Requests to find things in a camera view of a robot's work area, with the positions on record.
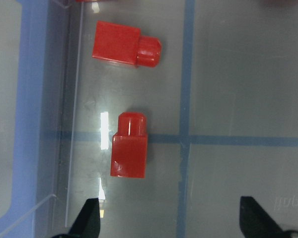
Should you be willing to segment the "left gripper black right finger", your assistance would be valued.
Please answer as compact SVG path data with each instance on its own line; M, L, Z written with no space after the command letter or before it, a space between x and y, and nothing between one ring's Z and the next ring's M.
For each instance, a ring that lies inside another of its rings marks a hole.
M251 196L242 196L240 198L239 227L245 238L288 237L288 234Z

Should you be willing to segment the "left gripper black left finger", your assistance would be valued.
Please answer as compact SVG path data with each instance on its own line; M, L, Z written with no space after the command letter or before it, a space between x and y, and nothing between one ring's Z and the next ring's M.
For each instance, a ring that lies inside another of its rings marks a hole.
M98 238L100 227L99 199L89 198L85 201L68 235L71 238Z

